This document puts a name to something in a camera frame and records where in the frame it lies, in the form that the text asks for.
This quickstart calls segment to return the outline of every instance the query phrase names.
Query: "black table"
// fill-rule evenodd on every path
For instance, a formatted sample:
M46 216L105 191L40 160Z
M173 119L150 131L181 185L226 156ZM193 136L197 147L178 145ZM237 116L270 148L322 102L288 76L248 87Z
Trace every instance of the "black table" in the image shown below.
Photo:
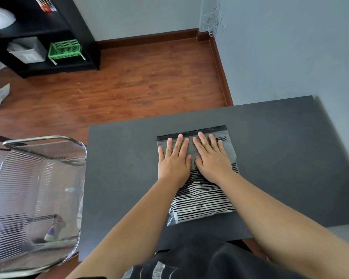
M240 173L325 227L349 224L349 164L311 96L89 127L79 260L157 180L156 136L226 125ZM157 249L194 234L251 237L236 212L164 227Z

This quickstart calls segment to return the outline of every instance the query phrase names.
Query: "green plastic basket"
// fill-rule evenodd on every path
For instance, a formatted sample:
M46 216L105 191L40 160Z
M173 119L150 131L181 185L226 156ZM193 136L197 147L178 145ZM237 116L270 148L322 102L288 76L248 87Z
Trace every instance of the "green plastic basket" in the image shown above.
M81 53L81 46L78 40L61 41L51 43L48 52L48 58L56 65L56 59L64 59L69 57L81 56L84 60L85 57Z

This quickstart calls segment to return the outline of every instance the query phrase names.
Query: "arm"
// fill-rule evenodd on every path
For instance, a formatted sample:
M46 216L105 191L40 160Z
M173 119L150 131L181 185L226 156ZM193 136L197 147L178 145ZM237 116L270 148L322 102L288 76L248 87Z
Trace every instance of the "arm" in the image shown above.
M158 181L67 279L119 278L154 255L171 202L190 175L191 156L186 158L189 140L181 146L182 139L180 134L173 153L172 139L168 139L165 157L159 147Z
M310 278L348 278L349 244L233 172L222 141L203 133L194 138L195 163L219 185L256 241L276 263Z

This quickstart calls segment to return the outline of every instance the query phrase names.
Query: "finger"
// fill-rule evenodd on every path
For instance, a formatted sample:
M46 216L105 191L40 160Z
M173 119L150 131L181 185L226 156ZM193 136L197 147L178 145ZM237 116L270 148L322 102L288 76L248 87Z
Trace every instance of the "finger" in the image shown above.
M205 148L205 150L207 151L207 153L210 154L211 151L213 151L213 150L212 150L211 146L208 144L207 138L205 137L205 135L204 135L202 132L199 132L199 133L198 133L198 136L199 136L199 138L200 138L200 141L202 141L203 147Z
M167 140L166 158L172 155L172 138Z
M222 141L221 141L221 140L218 140L218 141L217 141L217 145L219 146L220 152L221 152L223 155L227 156L226 151L225 151L225 149L224 149L224 145L222 144Z
M196 149L198 150L200 156L204 157L207 154L207 151L205 150L203 145L199 142L197 137L193 137L193 142L194 142L194 145L196 146Z
M188 169L190 171L191 169L191 155L188 155L186 158L186 169Z
M199 170L201 170L203 167L203 161L198 155L195 157L195 165Z
M162 147L158 148L158 154L159 154L159 164L160 164L164 160L164 153L163 153Z
M182 143L180 153L178 154L179 157L185 158L188 146L189 146L189 139L185 138L185 140Z
M174 145L175 148L173 149L173 153L172 153L175 157L178 157L178 154L179 154L180 148L181 148L181 144L182 144L182 140L183 140L183 135L182 134L178 135L176 144Z
M209 138L209 140L210 140L210 142L211 142L211 147L212 147L212 149L213 149L215 152L219 152L220 150L219 150L219 147L218 147L218 145L217 145L216 139L215 139L215 137L213 136L213 134L209 134L209 135L208 135L208 138Z

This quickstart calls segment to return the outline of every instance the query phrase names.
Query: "striped fabric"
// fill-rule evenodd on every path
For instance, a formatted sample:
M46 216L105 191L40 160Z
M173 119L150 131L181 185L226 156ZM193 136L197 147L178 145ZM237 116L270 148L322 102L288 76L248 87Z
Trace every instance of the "striped fabric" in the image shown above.
M236 163L232 167L239 173ZM167 226L234 210L220 187L205 179L199 170L193 170L172 201Z

